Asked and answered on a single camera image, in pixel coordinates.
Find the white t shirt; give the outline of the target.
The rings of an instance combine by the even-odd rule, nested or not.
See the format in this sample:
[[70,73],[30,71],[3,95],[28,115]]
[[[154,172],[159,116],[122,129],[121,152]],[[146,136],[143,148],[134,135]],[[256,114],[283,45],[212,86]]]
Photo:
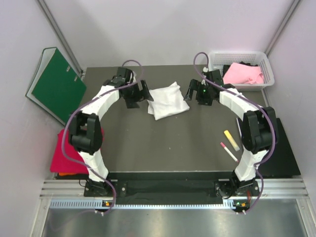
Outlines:
[[148,102],[148,114],[155,120],[186,112],[190,109],[181,93],[180,86],[175,81],[168,87],[149,90],[153,101]]

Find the red t shirt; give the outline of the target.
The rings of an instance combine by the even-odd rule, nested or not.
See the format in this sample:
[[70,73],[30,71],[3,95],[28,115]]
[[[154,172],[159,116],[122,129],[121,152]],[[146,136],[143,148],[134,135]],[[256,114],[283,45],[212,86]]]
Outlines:
[[[79,164],[77,162],[73,162],[67,159],[62,153],[62,137],[63,137],[64,129],[62,129],[58,134],[58,140],[56,144],[56,148],[54,151],[54,155],[52,158],[52,162],[50,165],[50,172],[58,173],[58,172],[67,172],[67,173],[76,173],[76,174],[88,174],[87,167]],[[66,132],[65,138],[65,151],[66,154],[76,159],[80,162],[83,162],[82,157],[78,154],[78,152],[68,143],[68,132]]]

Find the orange cloth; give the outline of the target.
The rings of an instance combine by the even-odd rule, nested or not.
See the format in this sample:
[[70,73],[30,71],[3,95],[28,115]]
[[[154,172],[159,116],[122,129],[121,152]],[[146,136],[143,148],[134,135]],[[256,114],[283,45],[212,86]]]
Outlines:
[[64,176],[74,176],[74,175],[76,175],[76,173],[58,172],[58,175],[62,176],[62,177],[64,177]]

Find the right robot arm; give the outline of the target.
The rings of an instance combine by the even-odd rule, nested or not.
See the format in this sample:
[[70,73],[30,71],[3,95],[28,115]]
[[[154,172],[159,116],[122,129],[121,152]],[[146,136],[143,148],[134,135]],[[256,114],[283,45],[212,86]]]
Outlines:
[[275,110],[262,107],[247,99],[233,85],[225,84],[219,70],[207,67],[200,73],[202,80],[192,79],[184,97],[193,97],[200,105],[212,105],[217,101],[229,108],[241,121],[243,153],[230,178],[230,192],[243,195],[254,182],[260,164],[268,160],[278,141]]

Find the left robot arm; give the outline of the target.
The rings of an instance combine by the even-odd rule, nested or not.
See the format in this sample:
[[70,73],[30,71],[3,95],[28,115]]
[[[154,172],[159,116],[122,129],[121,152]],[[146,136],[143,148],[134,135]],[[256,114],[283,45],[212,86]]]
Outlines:
[[86,197],[104,197],[113,192],[112,184],[107,180],[109,171],[101,154],[103,132],[100,121],[120,98],[125,100],[129,109],[138,108],[138,103],[143,100],[153,101],[146,81],[137,80],[132,70],[119,67],[116,75],[103,83],[93,99],[69,119],[68,143],[80,155],[82,164],[88,170]]

